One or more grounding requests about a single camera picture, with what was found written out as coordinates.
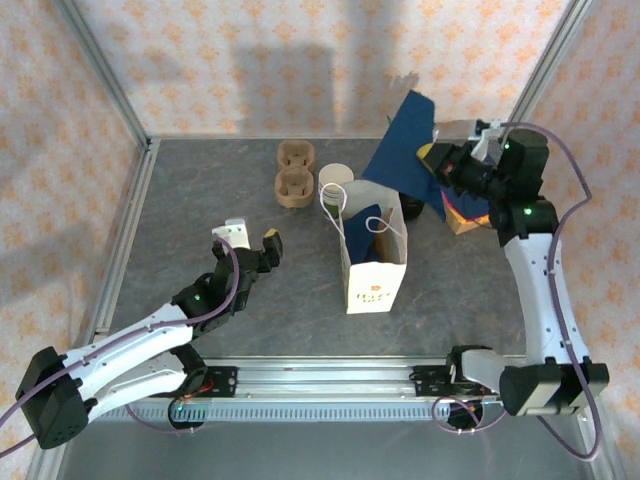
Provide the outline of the dark blue paper napkin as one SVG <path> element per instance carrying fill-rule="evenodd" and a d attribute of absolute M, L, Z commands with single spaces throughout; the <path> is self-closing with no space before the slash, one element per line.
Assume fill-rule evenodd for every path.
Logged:
<path fill-rule="evenodd" d="M 362 173 L 364 180 L 395 190 L 401 200 L 431 207 L 445 221 L 441 187 L 417 157 L 433 140 L 434 102 L 410 90 Z"/>
<path fill-rule="evenodd" d="M 343 222 L 346 248 L 352 265 L 382 260 L 375 246 L 380 216 L 380 206 L 372 204 Z"/>

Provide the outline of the white floral paper bag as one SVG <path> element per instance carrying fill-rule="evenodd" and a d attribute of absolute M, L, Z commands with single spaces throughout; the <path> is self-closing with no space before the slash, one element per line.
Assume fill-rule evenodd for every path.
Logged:
<path fill-rule="evenodd" d="M 408 232 L 399 194 L 368 180 L 355 180 L 343 186 L 346 202 L 337 218 L 322 206 L 339 235 L 342 278 L 348 314 L 385 313 L 392 309 L 404 279 L 408 262 Z M 390 226 L 401 238 L 399 262 L 368 262 L 352 265 L 346 248 L 343 222 L 364 208 L 378 204 L 380 223 Z"/>

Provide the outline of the stack of black lids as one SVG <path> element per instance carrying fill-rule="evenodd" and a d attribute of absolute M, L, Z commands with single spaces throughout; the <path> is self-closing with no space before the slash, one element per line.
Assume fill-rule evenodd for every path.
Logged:
<path fill-rule="evenodd" d="M 400 203 L 402 207 L 403 218 L 406 222 L 417 219 L 425 206 L 425 203 L 417 198 L 401 194 Z"/>

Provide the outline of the stack of coloured napkins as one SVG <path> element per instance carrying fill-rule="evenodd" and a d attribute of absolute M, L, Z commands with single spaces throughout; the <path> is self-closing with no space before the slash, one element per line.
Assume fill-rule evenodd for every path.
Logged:
<path fill-rule="evenodd" d="M 475 228 L 491 229 L 487 200 L 474 198 L 467 193 L 457 195 L 452 188 L 441 188 L 445 221 L 455 235 Z"/>

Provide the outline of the stack of pulp cup carriers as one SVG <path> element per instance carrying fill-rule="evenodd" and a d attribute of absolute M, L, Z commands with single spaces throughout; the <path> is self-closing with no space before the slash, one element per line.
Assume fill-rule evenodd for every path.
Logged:
<path fill-rule="evenodd" d="M 315 147 L 306 140 L 287 140 L 277 150 L 279 172 L 274 193 L 278 203 L 286 208 L 305 208 L 315 198 Z"/>

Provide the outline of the stack of paper cups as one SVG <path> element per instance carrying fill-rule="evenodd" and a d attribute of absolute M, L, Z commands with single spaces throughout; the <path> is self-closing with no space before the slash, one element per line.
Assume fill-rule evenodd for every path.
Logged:
<path fill-rule="evenodd" d="M 332 218 L 337 218 L 346 202 L 343 186 L 354 180 L 353 171 L 344 164 L 331 163 L 318 174 L 318 192 L 322 206 Z"/>

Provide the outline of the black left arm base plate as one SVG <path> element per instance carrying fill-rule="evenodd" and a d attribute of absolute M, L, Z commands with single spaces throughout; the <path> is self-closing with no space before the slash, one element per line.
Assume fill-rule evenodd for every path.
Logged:
<path fill-rule="evenodd" d="M 170 396 L 173 398 L 231 398 L 235 396 L 238 368 L 205 366 L 189 374 Z"/>

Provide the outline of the aluminium frame post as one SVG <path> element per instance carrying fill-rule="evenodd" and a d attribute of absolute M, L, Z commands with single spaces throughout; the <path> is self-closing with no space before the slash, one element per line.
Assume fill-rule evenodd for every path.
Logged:
<path fill-rule="evenodd" d="M 53 0 L 141 151 L 151 142 L 109 60 L 75 0 Z"/>
<path fill-rule="evenodd" d="M 551 129 L 548 121 L 541 121 L 539 110 L 547 99 L 557 71 L 568 55 L 575 38 L 597 0 L 568 0 L 549 41 L 544 47 L 526 85 L 521 92 L 507 123 L 536 123 Z"/>

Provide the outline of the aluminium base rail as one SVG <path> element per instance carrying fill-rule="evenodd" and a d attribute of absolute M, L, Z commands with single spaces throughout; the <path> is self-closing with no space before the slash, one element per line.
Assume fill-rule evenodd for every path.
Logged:
<path fill-rule="evenodd" d="M 227 358 L 182 360 L 170 352 L 149 358 L 133 353 L 107 354 L 91 358 L 88 353 L 69 353 L 61 368 L 48 378 L 53 387 L 65 381 L 87 403 L 92 415 L 114 408 L 163 399 L 182 407 L 190 403 L 248 402 L 373 402 L 411 401 L 417 397 L 409 375 L 416 365 L 454 366 L 433 358 Z M 238 368 L 235 396 L 231 398 L 173 398 L 175 391 L 205 366 Z"/>

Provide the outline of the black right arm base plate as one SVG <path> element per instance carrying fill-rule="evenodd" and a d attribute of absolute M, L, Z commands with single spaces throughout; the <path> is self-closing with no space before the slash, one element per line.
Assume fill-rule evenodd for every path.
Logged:
<path fill-rule="evenodd" d="M 484 397 L 496 396 L 488 387 L 459 375 L 454 366 L 416 365 L 409 380 L 417 397 Z"/>

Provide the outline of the aluminium frame leg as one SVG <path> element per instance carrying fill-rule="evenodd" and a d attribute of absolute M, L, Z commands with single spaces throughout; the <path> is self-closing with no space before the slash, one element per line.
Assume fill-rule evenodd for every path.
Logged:
<path fill-rule="evenodd" d="M 43 450 L 37 446 L 26 480 L 57 480 L 65 449 L 65 445 L 48 450 Z"/>
<path fill-rule="evenodd" d="M 615 480 L 616 464 L 615 458 L 611 454 L 605 433 L 605 415 L 600 414 L 602 420 L 601 442 L 598 456 L 589 463 L 594 480 Z M 586 451 L 590 451 L 595 442 L 595 427 L 589 409 L 585 409 L 577 416 L 578 430 L 582 446 Z"/>

